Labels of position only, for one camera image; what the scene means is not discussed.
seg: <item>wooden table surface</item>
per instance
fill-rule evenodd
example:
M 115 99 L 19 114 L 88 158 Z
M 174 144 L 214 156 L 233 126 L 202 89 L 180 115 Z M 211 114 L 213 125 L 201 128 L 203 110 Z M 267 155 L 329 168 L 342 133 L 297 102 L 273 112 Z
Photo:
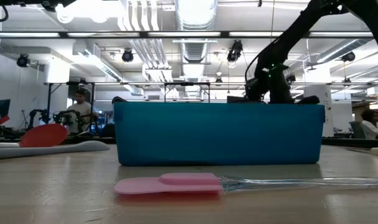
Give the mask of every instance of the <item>wooden table surface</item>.
M 289 189 L 220 197 L 118 197 L 126 177 L 214 172 L 254 179 L 378 177 L 378 156 L 323 146 L 313 165 L 122 167 L 110 151 L 0 160 L 0 223 L 378 223 L 378 189 Z

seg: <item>person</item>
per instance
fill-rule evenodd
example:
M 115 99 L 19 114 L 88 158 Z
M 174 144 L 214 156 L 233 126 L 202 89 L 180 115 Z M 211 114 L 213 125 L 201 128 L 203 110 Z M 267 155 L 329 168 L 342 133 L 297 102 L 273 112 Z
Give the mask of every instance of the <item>person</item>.
M 85 102 L 85 90 L 83 89 L 77 90 L 75 99 L 77 103 L 69 106 L 67 110 L 75 110 L 77 112 L 80 112 L 80 116 L 91 114 L 91 105 Z M 86 117 L 84 119 L 87 123 L 90 121 L 89 117 Z M 74 113 L 71 113 L 71 121 L 73 122 L 73 124 L 69 126 L 69 133 L 79 134 L 78 124 L 76 121 L 76 115 Z M 89 124 L 83 126 L 83 131 L 87 130 L 88 125 Z
M 378 112 L 365 110 L 362 113 L 362 124 L 364 134 L 367 139 L 376 139 L 378 137 Z

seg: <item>pink spatula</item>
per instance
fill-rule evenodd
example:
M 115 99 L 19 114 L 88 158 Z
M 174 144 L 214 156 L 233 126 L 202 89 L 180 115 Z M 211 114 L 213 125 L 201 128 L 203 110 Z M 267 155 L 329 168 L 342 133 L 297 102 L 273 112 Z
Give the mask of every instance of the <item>pink spatula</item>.
M 248 180 L 217 177 L 211 173 L 170 173 L 160 177 L 135 177 L 120 180 L 118 194 L 151 194 L 160 192 L 229 192 L 237 189 L 271 189 L 282 187 L 378 187 L 378 178 L 332 177 L 322 179 Z

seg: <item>blue plastic bin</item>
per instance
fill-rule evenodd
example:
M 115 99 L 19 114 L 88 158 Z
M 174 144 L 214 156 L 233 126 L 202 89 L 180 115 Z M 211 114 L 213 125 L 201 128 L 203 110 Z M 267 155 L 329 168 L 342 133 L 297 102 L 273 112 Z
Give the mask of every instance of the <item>blue plastic bin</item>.
M 321 105 L 115 103 L 124 166 L 313 164 Z

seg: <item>clear plastic handle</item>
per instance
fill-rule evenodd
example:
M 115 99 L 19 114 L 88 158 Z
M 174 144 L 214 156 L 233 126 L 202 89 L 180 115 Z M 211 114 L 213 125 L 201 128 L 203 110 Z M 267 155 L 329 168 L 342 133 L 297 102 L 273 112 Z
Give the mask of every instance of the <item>clear plastic handle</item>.
M 285 187 L 378 187 L 378 178 L 373 177 L 330 177 L 320 179 L 249 180 L 222 176 L 219 178 L 226 191 L 237 189 L 261 190 Z

